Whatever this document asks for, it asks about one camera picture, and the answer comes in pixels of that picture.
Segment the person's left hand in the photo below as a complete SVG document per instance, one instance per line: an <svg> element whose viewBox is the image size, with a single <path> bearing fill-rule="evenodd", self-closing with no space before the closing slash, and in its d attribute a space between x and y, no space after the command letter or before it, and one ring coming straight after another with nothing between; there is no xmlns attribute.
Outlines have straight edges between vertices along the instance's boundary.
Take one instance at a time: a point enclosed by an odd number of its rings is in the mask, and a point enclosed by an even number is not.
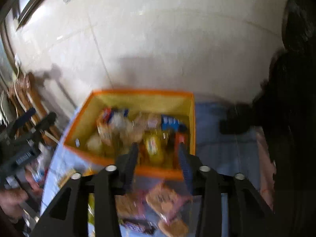
<svg viewBox="0 0 316 237"><path fill-rule="evenodd" d="M34 180L31 171L25 171L25 178L31 186L31 193L41 196L43 189ZM27 200L28 194L22 188L1 190L1 209L11 221L17 221L23 216L23 209L20 205Z"/></svg>

